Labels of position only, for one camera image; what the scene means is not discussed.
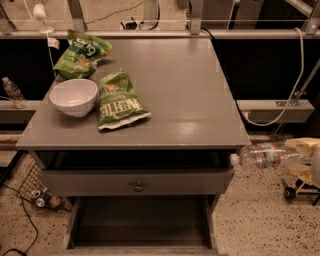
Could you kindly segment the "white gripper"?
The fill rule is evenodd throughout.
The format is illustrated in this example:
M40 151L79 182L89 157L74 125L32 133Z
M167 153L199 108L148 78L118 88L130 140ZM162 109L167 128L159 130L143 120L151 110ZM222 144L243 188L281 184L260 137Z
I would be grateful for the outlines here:
M285 145L299 154L311 158L311 167L303 164L289 164L287 169L308 185L320 188L320 139L311 137L287 139Z

